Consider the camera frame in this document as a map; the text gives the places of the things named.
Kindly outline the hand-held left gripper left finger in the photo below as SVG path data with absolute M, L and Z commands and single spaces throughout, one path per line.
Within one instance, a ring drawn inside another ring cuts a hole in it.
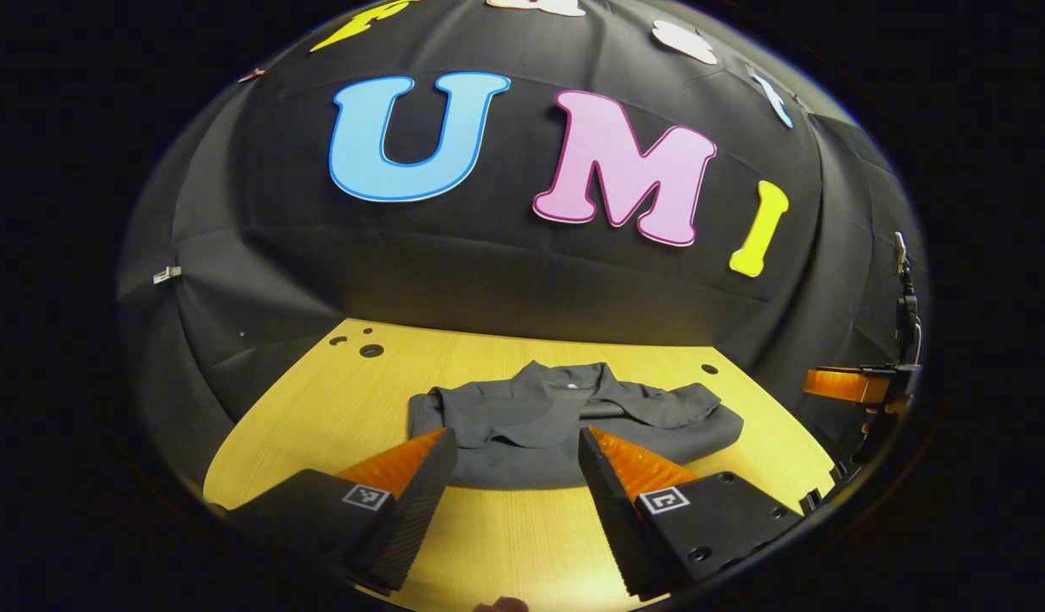
M 456 462 L 455 430 L 438 428 L 332 475 L 302 469 L 242 504 L 210 507 L 271 554 L 389 596 L 416 561 Z

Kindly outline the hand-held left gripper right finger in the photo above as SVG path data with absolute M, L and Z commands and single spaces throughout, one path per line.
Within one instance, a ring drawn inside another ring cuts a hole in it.
M 641 601 L 728 572 L 804 519 L 736 473 L 696 475 L 596 427 L 580 430 L 579 466 L 616 567 Z

